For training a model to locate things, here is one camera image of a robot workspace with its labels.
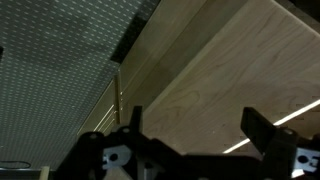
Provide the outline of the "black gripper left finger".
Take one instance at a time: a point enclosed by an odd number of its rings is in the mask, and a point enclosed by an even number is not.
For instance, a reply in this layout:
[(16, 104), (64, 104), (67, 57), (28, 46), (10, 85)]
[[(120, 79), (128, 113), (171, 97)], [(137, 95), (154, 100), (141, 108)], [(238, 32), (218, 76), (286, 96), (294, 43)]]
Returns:
[(130, 119), (130, 128), (132, 131), (140, 131), (142, 126), (143, 107), (135, 106)]

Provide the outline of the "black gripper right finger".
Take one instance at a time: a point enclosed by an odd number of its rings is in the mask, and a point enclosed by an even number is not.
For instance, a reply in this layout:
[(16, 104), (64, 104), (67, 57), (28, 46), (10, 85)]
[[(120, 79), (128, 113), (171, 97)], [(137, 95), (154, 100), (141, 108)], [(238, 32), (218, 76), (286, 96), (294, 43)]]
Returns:
[(276, 127), (252, 107), (243, 109), (240, 127), (261, 154), (266, 151), (276, 132)]

